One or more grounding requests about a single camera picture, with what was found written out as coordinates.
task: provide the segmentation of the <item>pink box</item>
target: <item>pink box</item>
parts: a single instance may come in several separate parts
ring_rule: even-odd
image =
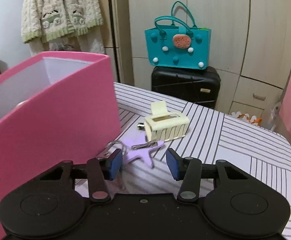
[[[119,134],[108,56],[43,52],[5,71],[0,75],[0,200],[62,160],[85,163]]]

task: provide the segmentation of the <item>toy toaster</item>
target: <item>toy toaster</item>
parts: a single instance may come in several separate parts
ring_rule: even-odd
[[[145,117],[144,129],[148,141],[171,141],[184,137],[189,118],[181,112],[168,112],[165,101],[151,103],[152,115]]]

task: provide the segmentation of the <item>teal tote bag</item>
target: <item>teal tote bag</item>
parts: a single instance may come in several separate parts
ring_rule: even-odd
[[[155,19],[155,27],[145,31],[148,57],[153,66],[205,69],[208,66],[211,30],[198,28],[189,9],[180,1],[190,19],[192,27],[173,16]],[[159,25],[161,20],[171,20],[171,25]]]

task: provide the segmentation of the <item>black suitcase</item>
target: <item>black suitcase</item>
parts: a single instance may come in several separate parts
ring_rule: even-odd
[[[214,108],[221,79],[213,67],[205,70],[155,67],[151,90],[189,102]]]

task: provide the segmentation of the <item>fluffy cardigan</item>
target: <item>fluffy cardigan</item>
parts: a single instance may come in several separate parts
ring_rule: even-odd
[[[37,38],[45,43],[63,36],[78,37],[102,23],[98,0],[23,0],[24,43]]]

